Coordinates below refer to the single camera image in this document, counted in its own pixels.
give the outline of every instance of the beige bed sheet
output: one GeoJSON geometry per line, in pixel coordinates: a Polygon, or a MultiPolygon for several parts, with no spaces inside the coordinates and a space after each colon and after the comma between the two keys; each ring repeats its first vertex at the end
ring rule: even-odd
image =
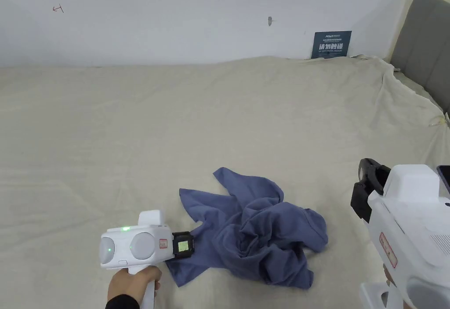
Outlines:
{"type": "Polygon", "coordinates": [[[350,208],[358,162],[450,164],[439,118],[377,58],[0,69],[1,307],[103,308],[100,234],[151,209],[193,229],[178,189],[223,193],[226,166],[326,219],[313,287],[209,269],[177,288],[161,265],[156,308],[359,309],[359,284],[383,271],[350,208]]]}

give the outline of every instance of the warning sign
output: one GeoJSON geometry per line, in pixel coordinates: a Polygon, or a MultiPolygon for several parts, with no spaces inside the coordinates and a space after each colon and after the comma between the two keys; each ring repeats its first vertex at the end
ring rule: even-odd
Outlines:
{"type": "Polygon", "coordinates": [[[160,240],[159,240],[159,248],[165,249],[165,248],[167,248],[167,247],[168,247],[168,245],[167,245],[167,240],[166,240],[166,239],[160,239],[160,240]]]}
{"type": "Polygon", "coordinates": [[[311,58],[346,57],[351,31],[316,32],[311,58]]]}
{"type": "Polygon", "coordinates": [[[391,245],[389,244],[388,240],[386,239],[386,236],[384,236],[383,233],[380,234],[380,243],[381,247],[383,247],[384,249],[384,252],[391,261],[391,265],[393,266],[393,268],[395,268],[398,262],[397,257],[395,256],[394,251],[391,248],[391,245]]]}

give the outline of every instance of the dark blue sign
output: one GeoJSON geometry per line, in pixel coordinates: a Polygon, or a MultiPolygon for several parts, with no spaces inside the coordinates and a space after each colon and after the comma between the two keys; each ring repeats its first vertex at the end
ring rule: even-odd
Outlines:
{"type": "Polygon", "coordinates": [[[351,31],[316,32],[311,58],[346,57],[351,31]]]}

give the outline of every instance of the hand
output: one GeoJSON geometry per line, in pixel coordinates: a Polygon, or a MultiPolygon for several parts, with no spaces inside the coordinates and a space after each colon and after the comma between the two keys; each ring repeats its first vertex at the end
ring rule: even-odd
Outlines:
{"type": "Polygon", "coordinates": [[[108,288],[108,301],[118,295],[126,294],[141,305],[147,285],[154,281],[155,290],[158,290],[161,287],[158,282],[160,278],[161,270],[154,266],[149,266],[135,275],[129,274],[127,268],[121,269],[111,279],[108,288]]]}

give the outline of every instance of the red label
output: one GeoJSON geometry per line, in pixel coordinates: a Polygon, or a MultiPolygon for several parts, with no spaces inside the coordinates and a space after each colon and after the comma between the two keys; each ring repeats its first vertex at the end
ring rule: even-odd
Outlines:
{"type": "Polygon", "coordinates": [[[397,257],[395,256],[394,251],[392,250],[391,245],[388,242],[388,239],[386,238],[386,236],[384,236],[383,233],[380,234],[380,243],[387,257],[391,261],[391,265],[393,266],[393,268],[395,268],[398,263],[397,257]]]}
{"type": "Polygon", "coordinates": [[[166,239],[159,239],[159,248],[166,249],[167,246],[167,240],[166,239]]]}

